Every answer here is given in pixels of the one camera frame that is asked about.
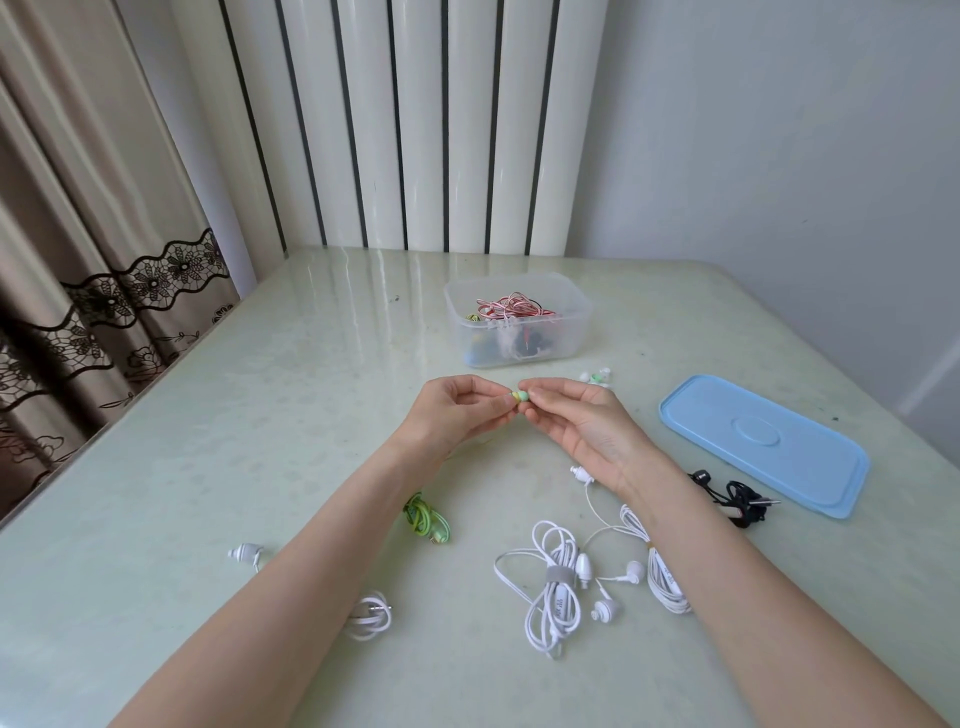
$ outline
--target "tangled cables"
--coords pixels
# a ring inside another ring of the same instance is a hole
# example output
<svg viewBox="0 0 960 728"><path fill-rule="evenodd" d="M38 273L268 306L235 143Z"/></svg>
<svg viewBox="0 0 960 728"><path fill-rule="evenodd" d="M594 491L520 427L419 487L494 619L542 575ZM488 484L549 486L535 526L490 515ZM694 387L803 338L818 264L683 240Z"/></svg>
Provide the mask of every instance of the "tangled cables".
<svg viewBox="0 0 960 728"><path fill-rule="evenodd" d="M615 531L640 539L647 545L647 586L650 587L650 591L660 604L675 615L682 615L689 612L690 602L686 600L676 579L674 579L673 574L670 573L670 569L663 563L663 559L660 558L657 549L651 543L646 528L643 527L640 519L636 517L636 513L630 509L630 506L626 503L620 506L620 522L622 525L610 525L601 518L596 508L593 507L593 503L590 501L589 483L585 486L585 492L587 493L587 503L590 506L590 510L593 511L593 515L604 524L604 527L594 531L590 535L584 542L584 548L604 531Z"/></svg>
<svg viewBox="0 0 960 728"><path fill-rule="evenodd" d="M497 301L477 299L477 314L481 319L503 320L522 319L528 316L553 316L557 312L544 308L533 299L529 299L519 291L504 296Z"/></svg>
<svg viewBox="0 0 960 728"><path fill-rule="evenodd" d="M710 488L710 473L707 471L700 470L689 475L690 480L709 493L714 503L723 508L734 509L734 515L728 518L737 528L746 528L751 523L763 521L766 518L767 508L780 502L762 496L739 480L731 480L727 483L727 494L724 496Z"/></svg>
<svg viewBox="0 0 960 728"><path fill-rule="evenodd" d="M450 524L427 503L420 493L414 493L403 506L403 515L418 536L429 536L432 544L450 540Z"/></svg>
<svg viewBox="0 0 960 728"><path fill-rule="evenodd" d="M547 529L538 536L538 530L542 526L547 526ZM554 536L557 543L551 546L548 542ZM524 621L527 641L538 652L553 659L561 654L561 642L580 626L580 600L574 591L577 541L567 529L551 521L537 521L534 525L533 541L533 548L515 548L497 556L493 562L493 571L500 581L530 605ZM505 556L533 556L546 564L546 584L536 598L531 599L500 571L497 564Z"/></svg>
<svg viewBox="0 0 960 728"><path fill-rule="evenodd" d="M353 606L344 626L344 634L364 643L381 632L386 632L393 620L387 597L381 592L370 592L361 596Z"/></svg>

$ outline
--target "white earphone cable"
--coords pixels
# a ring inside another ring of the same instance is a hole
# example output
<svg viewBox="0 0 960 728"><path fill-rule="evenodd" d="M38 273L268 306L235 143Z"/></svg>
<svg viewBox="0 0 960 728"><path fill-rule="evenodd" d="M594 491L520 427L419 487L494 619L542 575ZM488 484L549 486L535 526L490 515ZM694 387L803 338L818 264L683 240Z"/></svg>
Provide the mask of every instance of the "white earphone cable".
<svg viewBox="0 0 960 728"><path fill-rule="evenodd" d="M227 556L241 564L250 564L253 570L260 572L260 558L264 547L260 544L241 544L227 552ZM370 592L361 596L353 606L353 611L344 625L344 633L358 642L366 642L386 631L393 616L387 597L381 592Z"/></svg>
<svg viewBox="0 0 960 728"><path fill-rule="evenodd" d="M650 587L650 591L653 592L653 595L657 598L657 601L666 607L670 612L673 612L673 614L682 615L689 612L690 602L686 600L686 597L681 591L680 586L673 578L673 574L670 573L670 569L666 567L666 564L663 563L663 559L660 558L660 555L657 553L657 549L654 546L650 546L650 535L643 527L640 519L636 517L636 513L631 510L630 506L624 503L620 506L620 521L622 525L610 525L604 521L603 517L597 513L596 508L593 507L593 502L590 500L590 482L585 483L584 485L584 493L587 496L587 504L589 505L590 510L593 511L593 515L604 524L604 527L599 528L590 534L590 537L584 542L584 549L587 548L588 544L593 541L596 536L600 535L604 531L616 531L617 533L639 538L644 544L647 545L647 585Z"/></svg>
<svg viewBox="0 0 960 728"><path fill-rule="evenodd" d="M538 530L542 526L547 528L538 536ZM551 546L549 542L554 536L558 541ZM560 656L562 641L580 626L580 599L574 591L577 542L566 528L551 521L538 521L534 525L533 542L533 548L515 548L497 556L493 562L493 571L500 581L530 605L524 620L527 641L538 652L552 659ZM546 584L536 598L531 599L500 570L500 559L506 556L533 556L546 564Z"/></svg>
<svg viewBox="0 0 960 728"><path fill-rule="evenodd" d="M344 634L360 643L366 642L381 632L386 632L393 620L387 597L381 592L370 592L357 599L353 611L347 617Z"/></svg>

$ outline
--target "glossy tabletop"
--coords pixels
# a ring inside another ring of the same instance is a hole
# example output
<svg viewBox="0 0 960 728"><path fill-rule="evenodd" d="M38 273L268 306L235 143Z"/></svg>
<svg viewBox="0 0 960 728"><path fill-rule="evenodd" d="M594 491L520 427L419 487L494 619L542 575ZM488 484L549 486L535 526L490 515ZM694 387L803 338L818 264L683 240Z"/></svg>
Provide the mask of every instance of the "glossy tabletop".
<svg viewBox="0 0 960 728"><path fill-rule="evenodd" d="M721 483L746 478L657 414L694 374L745 386L868 452L849 520L785 502L748 535L960 723L960 473L725 274L684 262L329 249L293 253L0 530L0 726L105 725L252 576L230 548L286 543L426 379L465 370L444 284L526 270L559 271L593 300L587 342L575 358L485 376L513 386L609 366L651 437ZM433 546L397 518L368 579L393 604L394 625L369 643L338 640L295 724L750 724L696 617L668 613L645 585L615 584L622 614L587 619L561 660L526 642L527 605L492 562L529 546L540 519L581 540L595 529L570 464L525 422L447 460L426 497L450 521L450 543ZM615 518L611 495L596 502ZM603 573L639 554L626 537L595 543ZM506 569L530 592L542 585L533 560Z"/></svg>

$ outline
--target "wrist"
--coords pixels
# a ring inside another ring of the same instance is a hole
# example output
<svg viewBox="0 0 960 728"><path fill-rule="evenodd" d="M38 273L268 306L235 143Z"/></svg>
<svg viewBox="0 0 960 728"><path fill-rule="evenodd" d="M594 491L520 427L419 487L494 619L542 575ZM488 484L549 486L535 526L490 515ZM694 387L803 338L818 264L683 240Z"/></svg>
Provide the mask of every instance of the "wrist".
<svg viewBox="0 0 960 728"><path fill-rule="evenodd" d="M387 438L377 454L390 463L396 480L402 483L404 500L420 490L444 461L433 452L429 438L403 427Z"/></svg>
<svg viewBox="0 0 960 728"><path fill-rule="evenodd" d="M648 443L638 447L631 452L622 470L624 500L630 495L643 497L678 475L685 477L683 469L656 445Z"/></svg>

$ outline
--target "beige curtain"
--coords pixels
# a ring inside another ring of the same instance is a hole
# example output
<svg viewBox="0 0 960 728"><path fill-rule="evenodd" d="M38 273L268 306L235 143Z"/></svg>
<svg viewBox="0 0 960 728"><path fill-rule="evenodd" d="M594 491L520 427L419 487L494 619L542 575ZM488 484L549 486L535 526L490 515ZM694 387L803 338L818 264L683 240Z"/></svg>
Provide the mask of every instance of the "beige curtain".
<svg viewBox="0 0 960 728"><path fill-rule="evenodd" d="M111 0L0 0L0 517L237 301Z"/></svg>

